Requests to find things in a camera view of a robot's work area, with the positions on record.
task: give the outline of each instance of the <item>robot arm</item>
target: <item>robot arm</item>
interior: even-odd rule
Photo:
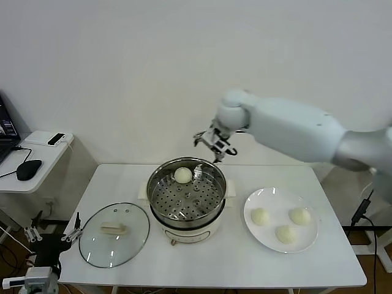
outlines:
[[[255,140],[303,162],[331,162],[360,171],[374,167],[392,176],[392,128],[353,132],[329,113],[281,98],[262,99],[243,90],[230,91],[206,132],[194,136],[215,153],[236,155],[228,139],[242,130]]]

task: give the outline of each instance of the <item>laptop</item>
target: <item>laptop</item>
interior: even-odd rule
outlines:
[[[0,95],[0,162],[2,162],[20,142],[20,136]]]

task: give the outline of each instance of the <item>small white table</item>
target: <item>small white table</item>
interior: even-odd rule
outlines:
[[[37,170],[34,177],[28,181],[19,181],[16,174],[0,178],[0,210],[12,219],[10,220],[8,217],[5,217],[5,215],[1,215],[3,223],[8,225],[7,231],[10,231],[11,227],[14,230],[17,229],[18,225],[22,227],[29,225],[31,222],[29,211],[35,210],[36,208],[38,210],[42,209],[42,205],[38,203],[38,201],[41,200],[27,197],[23,194],[31,194],[40,187],[73,139],[74,136],[72,134],[66,134],[64,141],[60,142],[59,145],[55,147],[30,144],[25,143],[24,141],[19,144],[24,148],[32,149],[32,153],[28,160],[40,159],[42,165]],[[0,164],[0,175],[16,170],[24,161],[28,152],[28,150],[11,151]],[[5,235],[0,236],[0,243],[5,237]]]
[[[28,160],[40,159],[42,165],[36,175],[28,181],[19,181],[15,174],[0,178],[0,193],[33,193],[36,191],[73,140],[74,136],[67,134],[64,141],[54,147],[22,141],[20,143],[22,147],[32,149]],[[0,164],[0,175],[16,170],[28,152],[28,150],[11,151]]]
[[[157,165],[100,165],[66,229],[116,202],[142,205],[138,192]],[[111,269],[86,263],[78,244],[61,254],[60,282],[195,288],[337,288],[366,283],[366,276],[313,170],[305,166],[222,165],[235,183],[233,206],[225,208],[218,231],[204,242],[170,245],[146,207],[150,233],[144,248],[125,264]],[[286,187],[301,195],[320,217],[315,244],[297,254],[282,254],[260,244],[242,215],[245,199],[261,187]]]

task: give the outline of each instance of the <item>white wall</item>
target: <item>white wall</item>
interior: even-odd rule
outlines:
[[[212,158],[192,147],[228,88],[282,96],[355,130],[392,114],[392,5],[351,1],[1,1],[0,88],[30,129],[98,162]],[[226,164],[297,164],[233,138]]]

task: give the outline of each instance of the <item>wooden floor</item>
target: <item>wooden floor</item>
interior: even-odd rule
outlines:
[[[20,230],[19,232],[13,233],[13,235],[20,240],[22,243],[25,245],[27,244],[27,240],[22,232]],[[350,242],[351,244],[368,244],[369,241],[366,237],[366,235],[362,232],[352,232],[350,235]],[[15,255],[17,256],[17,262],[18,266],[17,268],[22,265],[23,260],[27,254],[26,250],[23,249],[19,244],[14,242],[11,238],[7,238],[4,242],[4,245],[6,245],[8,248],[10,248]],[[392,246],[389,246],[387,248],[387,251],[390,256],[392,256]],[[13,258],[12,254],[8,252],[7,249],[4,247],[0,246],[0,252],[3,254],[4,258],[10,263],[11,265],[15,265],[15,259]],[[374,258],[373,256],[359,256],[358,257],[361,266],[366,274],[367,277],[367,285],[365,287],[360,287],[360,288],[340,288],[335,291],[333,291],[333,294],[371,294],[373,293],[373,261]],[[7,265],[3,259],[0,256],[0,276],[7,277],[14,269],[11,268],[9,265]],[[20,270],[15,270],[12,274],[12,276],[22,276],[26,272],[26,265],[22,265]],[[73,288],[72,286],[69,286],[71,289],[72,294],[80,294],[80,292]],[[106,293],[111,293],[111,287],[102,287]],[[144,288],[144,291],[151,290],[155,291],[158,290],[158,288]],[[134,294],[141,294],[141,288],[119,288],[118,293],[119,294],[131,294],[129,291],[131,291]],[[11,290],[0,290],[0,293],[7,293],[7,294],[14,294],[17,293],[17,291],[13,292]],[[198,294],[198,293],[203,293],[203,294],[286,294],[286,290],[227,290],[225,293],[225,289],[164,289],[159,292],[159,294]],[[301,289],[300,291],[301,294],[306,294],[307,291],[306,289]],[[63,287],[59,286],[59,294],[68,294],[68,291]],[[383,269],[382,264],[380,261],[377,259],[377,294],[392,294],[392,274],[387,274],[385,270]]]

